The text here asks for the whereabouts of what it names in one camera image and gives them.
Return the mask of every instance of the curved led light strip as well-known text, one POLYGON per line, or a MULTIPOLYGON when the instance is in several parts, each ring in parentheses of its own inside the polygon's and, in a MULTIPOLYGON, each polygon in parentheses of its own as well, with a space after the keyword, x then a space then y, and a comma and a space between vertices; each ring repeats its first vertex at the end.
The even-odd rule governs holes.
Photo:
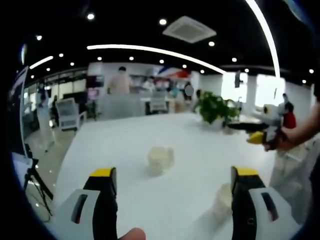
POLYGON ((245 1, 249 5, 251 10, 253 11, 258 22, 260 23, 260 26, 263 30, 263 33, 264 33, 265 38, 268 42, 269 49, 271 52, 275 76, 277 78, 280 78, 280 66, 279 66, 279 60, 278 60, 278 55, 277 55, 277 49, 276 49, 275 41, 274 41, 272 34, 271 34, 271 31, 270 31, 270 28, 269 28, 268 23, 265 19, 265 16, 261 12, 261 10, 255 0, 245 0, 245 1))
POLYGON ((47 56, 46 58, 40 60, 40 61, 37 61, 35 64, 32 64, 29 68, 30 69, 34 69, 35 67, 38 67, 39 65, 41 64, 44 64, 45 62, 48 62, 50 60, 54 59, 53 56, 47 56))
POLYGON ((215 70, 216 72, 220 73, 220 74, 225 74, 226 71, 213 66, 209 63, 206 63, 204 61, 201 61, 199 59, 190 57, 190 56, 186 56, 174 51, 168 51, 168 50, 163 50, 163 49, 159 49, 159 48, 154 48, 154 47, 149 47, 149 46, 137 46, 137 45, 125 45, 125 44, 104 44, 104 45, 92 45, 92 46, 87 46, 86 47, 88 50, 93 50, 93 49, 132 49, 132 50, 143 50, 143 51, 148 51, 148 52, 154 52, 154 53, 159 53, 159 54, 165 54, 165 55, 170 55, 173 57, 177 57, 180 59, 185 59, 188 60, 190 62, 194 62, 196 64, 200 64, 204 67, 207 67, 209 69, 215 70))

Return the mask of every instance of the green plant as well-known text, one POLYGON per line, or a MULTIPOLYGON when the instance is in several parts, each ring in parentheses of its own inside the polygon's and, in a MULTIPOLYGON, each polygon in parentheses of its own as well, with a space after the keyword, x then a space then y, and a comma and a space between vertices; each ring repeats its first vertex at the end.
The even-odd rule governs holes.
POLYGON ((223 125, 232 121, 238 115, 238 109, 231 99, 224 100, 221 96, 205 91, 198 100, 200 114, 205 122, 212 124, 216 119, 222 118, 223 125))

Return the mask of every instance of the red clothing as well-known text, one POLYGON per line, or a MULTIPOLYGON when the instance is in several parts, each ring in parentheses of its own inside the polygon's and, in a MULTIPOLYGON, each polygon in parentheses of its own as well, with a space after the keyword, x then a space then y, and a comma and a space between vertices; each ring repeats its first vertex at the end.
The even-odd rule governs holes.
POLYGON ((283 127, 294 129, 297 126, 296 116, 293 112, 288 112, 283 115, 283 127))

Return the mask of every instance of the black ceiling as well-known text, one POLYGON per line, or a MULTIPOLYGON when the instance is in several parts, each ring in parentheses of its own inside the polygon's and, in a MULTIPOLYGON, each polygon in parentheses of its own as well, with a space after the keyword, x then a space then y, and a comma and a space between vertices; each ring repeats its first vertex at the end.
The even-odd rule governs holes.
MULTIPOLYGON (((266 38, 255 15, 245 0, 221 0, 206 4, 193 1, 189 5, 173 7, 173 3, 148 2, 109 3, 99 0, 77 0, 74 4, 63 1, 34 4, 24 3, 16 11, 15 26, 19 31, 20 43, 27 44, 26 64, 54 56, 54 59, 44 63, 30 74, 36 78, 50 73, 59 72, 74 67, 85 67, 90 62, 102 57, 104 62, 133 62, 159 64, 164 59, 166 65, 181 67, 187 64, 190 70, 205 70, 206 74, 213 70, 172 56, 161 55, 139 50, 96 49, 87 50, 89 45, 127 44, 155 47, 181 53, 202 60, 214 66, 229 66, 227 71, 238 70, 241 66, 272 67, 273 61, 266 38), (95 18, 88 21, 88 13, 94 13, 95 18), (187 42, 162 34, 165 26, 159 25, 159 19, 167 19, 168 24, 181 16, 191 17, 217 32, 217 35, 203 41, 189 44, 187 42)), ((316 79, 320 72, 312 39, 306 27, 299 22, 281 0, 258 1, 269 24, 275 41, 280 68, 289 70, 286 78, 298 84, 302 79, 308 82, 316 79)), ((270 70, 255 69, 251 73, 274 74, 270 70)))

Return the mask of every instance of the human hand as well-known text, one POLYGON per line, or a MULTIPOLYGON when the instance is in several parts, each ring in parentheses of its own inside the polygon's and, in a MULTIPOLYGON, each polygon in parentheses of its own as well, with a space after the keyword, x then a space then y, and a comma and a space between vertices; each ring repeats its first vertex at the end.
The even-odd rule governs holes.
POLYGON ((119 240, 146 240, 146 234, 141 228, 132 228, 126 235, 119 240))
MULTIPOLYGON (((291 141, 291 135, 292 135, 293 129, 282 127, 280 131, 286 137, 284 138, 283 135, 277 134, 275 139, 275 146, 276 146, 275 149, 281 150, 281 151, 288 151, 290 149, 293 149, 295 147, 295 144, 291 141)), ((270 143, 263 144, 263 146, 266 152, 269 150, 272 150, 270 143)))

